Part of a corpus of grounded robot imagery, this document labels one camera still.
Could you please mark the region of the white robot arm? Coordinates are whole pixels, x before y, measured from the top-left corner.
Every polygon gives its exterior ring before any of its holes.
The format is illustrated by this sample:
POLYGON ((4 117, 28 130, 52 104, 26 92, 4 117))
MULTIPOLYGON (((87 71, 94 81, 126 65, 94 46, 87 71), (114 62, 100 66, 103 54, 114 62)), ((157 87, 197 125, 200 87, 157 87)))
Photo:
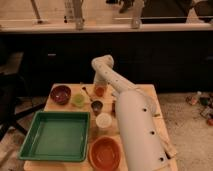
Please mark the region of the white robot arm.
POLYGON ((152 118, 155 101, 113 70, 111 55, 96 57, 91 65, 94 82, 109 83, 115 90, 115 112, 128 171, 171 171, 152 118))

